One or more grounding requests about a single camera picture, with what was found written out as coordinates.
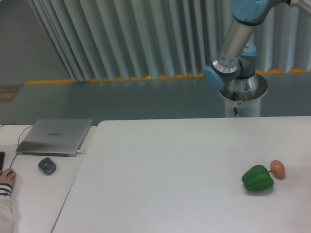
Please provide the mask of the person's hand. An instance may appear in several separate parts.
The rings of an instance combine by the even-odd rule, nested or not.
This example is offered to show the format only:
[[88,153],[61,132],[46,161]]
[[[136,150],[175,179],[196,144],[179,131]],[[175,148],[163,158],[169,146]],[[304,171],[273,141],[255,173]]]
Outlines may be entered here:
[[13,187],[16,181],[16,172],[12,168],[7,168],[0,172],[0,183]]

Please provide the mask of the white striped sleeve forearm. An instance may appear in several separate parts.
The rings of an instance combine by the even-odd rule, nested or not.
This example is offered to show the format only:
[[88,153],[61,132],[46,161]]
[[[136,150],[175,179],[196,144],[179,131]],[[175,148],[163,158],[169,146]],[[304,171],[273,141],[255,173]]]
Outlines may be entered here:
[[12,215],[12,199],[10,197],[12,186],[0,184],[0,232],[11,233],[14,226]]

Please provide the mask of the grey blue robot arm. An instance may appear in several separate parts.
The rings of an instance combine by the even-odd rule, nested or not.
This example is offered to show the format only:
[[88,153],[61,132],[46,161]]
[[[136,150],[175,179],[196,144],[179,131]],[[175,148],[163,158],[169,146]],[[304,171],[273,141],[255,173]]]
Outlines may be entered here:
[[204,78],[215,89],[221,89],[244,71],[240,56],[249,41],[254,27],[260,25],[269,11],[278,4],[285,3],[311,14],[309,0],[232,0],[233,21],[225,37],[223,46],[203,70]]

